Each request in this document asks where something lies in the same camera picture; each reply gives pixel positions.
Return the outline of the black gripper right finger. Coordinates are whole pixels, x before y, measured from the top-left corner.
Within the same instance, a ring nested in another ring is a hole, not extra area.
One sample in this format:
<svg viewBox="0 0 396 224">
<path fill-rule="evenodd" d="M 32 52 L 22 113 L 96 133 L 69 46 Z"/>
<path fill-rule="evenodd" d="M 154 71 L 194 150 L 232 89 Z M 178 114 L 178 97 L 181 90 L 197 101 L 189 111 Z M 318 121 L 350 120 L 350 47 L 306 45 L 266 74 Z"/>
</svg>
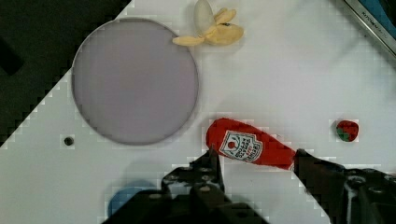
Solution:
<svg viewBox="0 0 396 224">
<path fill-rule="evenodd" d="M 347 169 L 299 149 L 293 172 L 331 224 L 396 224 L 396 182 L 372 168 Z"/>
</svg>

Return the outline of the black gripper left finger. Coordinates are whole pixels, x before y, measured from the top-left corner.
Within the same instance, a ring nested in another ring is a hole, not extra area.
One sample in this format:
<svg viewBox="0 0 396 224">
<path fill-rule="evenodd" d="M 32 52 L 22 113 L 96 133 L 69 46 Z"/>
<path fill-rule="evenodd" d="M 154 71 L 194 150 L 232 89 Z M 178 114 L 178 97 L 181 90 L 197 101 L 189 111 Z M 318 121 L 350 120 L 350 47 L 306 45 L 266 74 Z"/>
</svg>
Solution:
<svg viewBox="0 0 396 224">
<path fill-rule="evenodd" d="M 209 149 L 177 167 L 159 189 L 137 192 L 102 224 L 268 224 L 246 203 L 226 196 L 219 155 Z"/>
</svg>

